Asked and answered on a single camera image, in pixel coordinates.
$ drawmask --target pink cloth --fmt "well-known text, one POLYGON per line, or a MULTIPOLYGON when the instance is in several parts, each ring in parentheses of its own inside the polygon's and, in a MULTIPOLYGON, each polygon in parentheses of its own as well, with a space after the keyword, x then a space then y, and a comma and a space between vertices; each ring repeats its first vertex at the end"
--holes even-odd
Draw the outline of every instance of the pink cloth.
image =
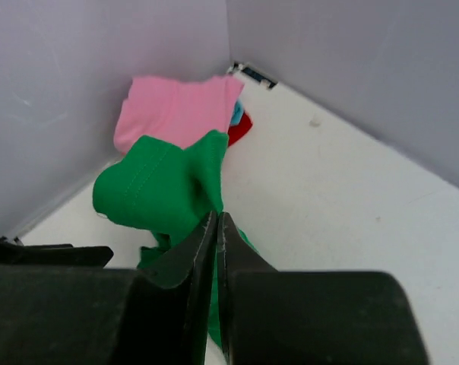
POLYGON ((191 83, 134 78, 116 125, 115 147, 126 154, 149 135, 186 148, 210 130, 227 133, 242 89, 243 83, 230 75, 191 83))

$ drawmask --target green fabric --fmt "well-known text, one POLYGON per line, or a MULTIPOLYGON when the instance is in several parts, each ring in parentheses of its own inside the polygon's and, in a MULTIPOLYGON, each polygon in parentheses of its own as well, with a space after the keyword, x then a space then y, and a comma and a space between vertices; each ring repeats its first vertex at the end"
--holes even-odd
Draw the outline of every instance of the green fabric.
MULTIPOLYGON (((185 150, 143 136, 121 162, 98 176, 94 209, 116 224, 151 230, 159 243, 156 249, 142 248, 139 268, 185 239, 206 213, 223 210, 221 164, 227 144, 228 136, 218 131, 185 150)), ((221 346, 216 269, 208 331, 221 346)))

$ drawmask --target fabric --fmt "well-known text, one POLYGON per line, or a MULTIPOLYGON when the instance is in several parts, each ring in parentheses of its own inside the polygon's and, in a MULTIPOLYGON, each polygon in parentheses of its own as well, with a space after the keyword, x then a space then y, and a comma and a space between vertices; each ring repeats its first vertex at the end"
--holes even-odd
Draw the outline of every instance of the fabric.
POLYGON ((116 124, 114 143, 126 154, 149 135, 184 149, 215 129, 226 133, 243 83, 231 75, 205 82, 134 78, 116 124))
POLYGON ((232 144, 236 143, 244 135, 246 135, 246 133, 248 133, 248 131, 252 128, 252 126, 253 126, 252 120, 250 119, 248 114, 246 114, 246 112, 244 112, 243 116, 242 116, 242 119, 239 122, 239 124, 235 125, 235 126, 232 126, 232 127, 229 127, 229 130, 228 130, 228 136, 229 136, 228 147, 231 146, 232 144))
MULTIPOLYGON (((93 188, 93 206, 112 222, 151 230, 159 247, 142 249, 140 268, 186 238, 209 211, 223 210, 221 164, 228 136, 207 133, 189 148, 142 136, 125 158, 108 167, 93 188)), ((214 270, 209 334, 221 346, 214 270)))
POLYGON ((231 117, 231 122, 229 123, 229 125, 238 125, 239 121, 243 116, 244 111, 245 110, 243 109, 243 105, 239 100, 237 100, 235 104, 235 109, 233 110, 233 116, 231 117))

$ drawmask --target gray wall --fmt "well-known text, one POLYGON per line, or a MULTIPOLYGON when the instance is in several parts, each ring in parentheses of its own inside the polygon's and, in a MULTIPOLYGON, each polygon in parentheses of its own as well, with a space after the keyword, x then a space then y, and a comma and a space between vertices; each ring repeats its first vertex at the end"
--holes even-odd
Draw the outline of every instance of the gray wall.
POLYGON ((0 234, 115 156, 132 75, 202 79, 229 62, 224 0, 1 0, 0 234))
POLYGON ((228 0, 250 61, 459 186, 459 0, 228 0))

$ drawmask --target white surface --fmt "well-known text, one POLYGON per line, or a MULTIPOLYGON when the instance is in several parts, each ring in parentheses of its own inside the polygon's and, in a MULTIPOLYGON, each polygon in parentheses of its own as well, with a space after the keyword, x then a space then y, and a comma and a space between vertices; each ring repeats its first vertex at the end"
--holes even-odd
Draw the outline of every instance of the white surface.
MULTIPOLYGON (((223 162, 225 210, 277 268, 392 273, 434 364, 459 364, 459 190, 282 84, 238 77, 254 127, 223 162)), ((91 189, 24 242, 108 245, 110 267, 134 267, 154 239, 98 217, 91 189)), ((213 345, 207 363, 224 363, 213 345)))

